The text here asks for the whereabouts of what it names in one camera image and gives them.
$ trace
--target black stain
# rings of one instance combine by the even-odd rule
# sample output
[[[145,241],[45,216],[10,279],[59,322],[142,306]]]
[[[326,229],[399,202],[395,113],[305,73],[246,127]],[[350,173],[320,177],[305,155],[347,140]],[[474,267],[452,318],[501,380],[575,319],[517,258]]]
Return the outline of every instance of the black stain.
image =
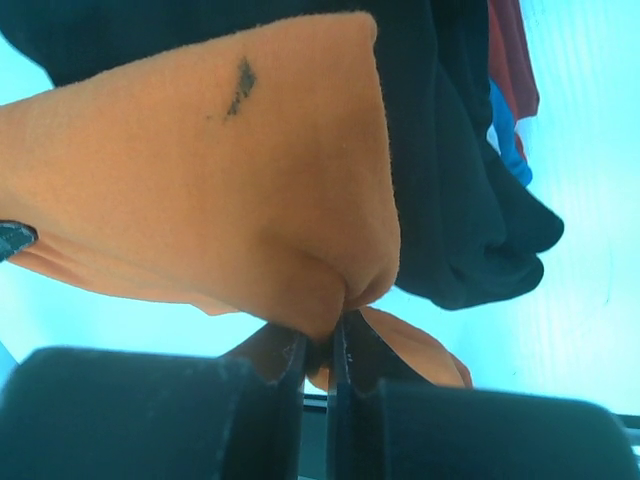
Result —
[[[256,84],[256,74],[253,72],[251,65],[246,57],[243,57],[238,65],[238,83],[236,84],[236,91],[231,102],[231,106],[227,110],[227,117],[232,117],[238,114],[240,110],[240,104],[251,94],[254,85]]]

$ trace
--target folded orange cloth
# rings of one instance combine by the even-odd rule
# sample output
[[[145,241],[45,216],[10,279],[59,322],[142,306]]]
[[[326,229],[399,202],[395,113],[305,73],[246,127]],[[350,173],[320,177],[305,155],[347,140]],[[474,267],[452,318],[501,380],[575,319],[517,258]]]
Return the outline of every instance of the folded orange cloth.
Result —
[[[365,13],[303,16],[0,108],[11,261],[103,294],[327,336],[400,233]]]
[[[473,388],[469,369],[431,335],[375,308],[363,308],[361,312],[387,345],[431,383],[443,387]],[[309,377],[309,381],[315,387],[328,391],[329,370],[321,368]]]

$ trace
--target dark red fabric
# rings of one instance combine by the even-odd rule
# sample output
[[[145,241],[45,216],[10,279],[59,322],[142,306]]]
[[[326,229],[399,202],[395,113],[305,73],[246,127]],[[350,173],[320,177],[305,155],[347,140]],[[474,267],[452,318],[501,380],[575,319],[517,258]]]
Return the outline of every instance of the dark red fabric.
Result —
[[[489,75],[516,121],[538,113],[536,86],[519,0],[489,0]]]

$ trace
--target blue cloth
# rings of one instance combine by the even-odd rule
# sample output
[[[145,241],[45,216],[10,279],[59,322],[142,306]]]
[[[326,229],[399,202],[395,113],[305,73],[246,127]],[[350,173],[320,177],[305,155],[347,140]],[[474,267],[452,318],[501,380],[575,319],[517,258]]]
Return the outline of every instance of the blue cloth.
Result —
[[[526,160],[522,158],[516,147],[516,122],[504,95],[493,80],[489,81],[491,83],[490,98],[491,106],[493,107],[493,128],[495,128],[498,135],[500,158],[502,158],[502,162],[507,169],[526,187],[531,183],[533,172],[531,172],[531,168],[529,168]]]
[[[36,231],[17,222],[0,221],[0,262],[33,245],[38,240]]]

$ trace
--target white surface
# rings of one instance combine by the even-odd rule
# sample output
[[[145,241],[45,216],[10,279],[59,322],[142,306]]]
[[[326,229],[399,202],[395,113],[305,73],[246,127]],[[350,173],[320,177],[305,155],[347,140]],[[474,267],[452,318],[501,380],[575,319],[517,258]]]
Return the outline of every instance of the white surface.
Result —
[[[570,396],[640,414],[640,36],[637,0],[522,0],[542,103],[519,126],[532,190],[564,218],[534,293],[450,313],[392,291],[378,305],[457,353],[481,388]],[[0,102],[49,88],[0,44]],[[101,297],[0,265],[0,340],[219,355],[262,325]]]

